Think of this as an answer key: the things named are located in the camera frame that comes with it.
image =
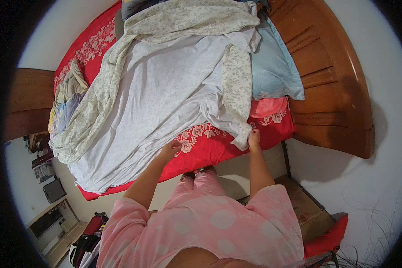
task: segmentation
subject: wooden footboard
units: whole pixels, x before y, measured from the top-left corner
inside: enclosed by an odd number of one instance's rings
[[[343,27],[323,0],[270,0],[269,17],[300,73],[305,100],[289,99],[294,138],[370,158],[374,126],[365,77]]]

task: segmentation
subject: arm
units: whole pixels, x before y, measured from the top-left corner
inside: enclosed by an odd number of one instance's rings
[[[165,165],[173,158],[174,154],[180,151],[182,145],[180,142],[171,141],[161,150],[161,153],[155,157],[142,174],[124,193],[123,197],[131,198],[149,209],[152,202],[153,193],[161,177]]]
[[[250,195],[253,197],[262,188],[275,185],[274,179],[268,171],[262,149],[259,146],[259,130],[252,130],[249,136],[250,149]]]

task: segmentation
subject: cabinet door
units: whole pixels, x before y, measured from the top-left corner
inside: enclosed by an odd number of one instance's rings
[[[70,249],[70,245],[76,242],[77,239],[83,234],[88,223],[77,222],[48,252],[45,256],[46,261],[50,267],[55,267],[59,261],[64,257]]]

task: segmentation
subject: red bedspread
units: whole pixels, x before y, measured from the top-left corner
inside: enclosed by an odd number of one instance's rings
[[[113,4],[111,8],[91,22],[71,45],[55,72],[54,91],[64,79],[65,74],[70,69],[70,62],[74,58],[79,62],[85,81],[91,85],[100,71],[102,55],[116,42],[114,17],[120,8],[120,3],[121,1],[118,1]],[[262,119],[249,118],[248,122],[254,128],[261,130],[261,148],[263,150],[272,148],[282,140],[289,139],[293,133],[293,122],[288,108]],[[176,137],[176,140],[182,142],[182,151],[177,153],[173,160],[166,165],[160,182],[206,165],[217,165],[219,162],[248,153],[248,151],[242,152],[230,144],[233,140],[231,135],[210,124],[194,126],[182,132]],[[109,188],[103,195],[124,191],[131,184],[132,182],[129,182]],[[100,196],[79,189],[88,201]]]

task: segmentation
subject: floor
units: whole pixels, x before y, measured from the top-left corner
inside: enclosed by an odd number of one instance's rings
[[[264,157],[274,178],[286,174],[281,144],[264,151]],[[94,216],[94,212],[105,211],[110,216],[114,202],[122,197],[123,192],[86,201],[75,186],[67,165],[60,163],[57,158],[54,158],[53,163],[64,190],[67,192],[67,200],[81,221],[89,222]],[[250,194],[248,154],[224,161],[216,169],[220,182],[229,197],[240,199]],[[157,185],[149,210],[157,210],[165,204],[180,177],[181,175]]]

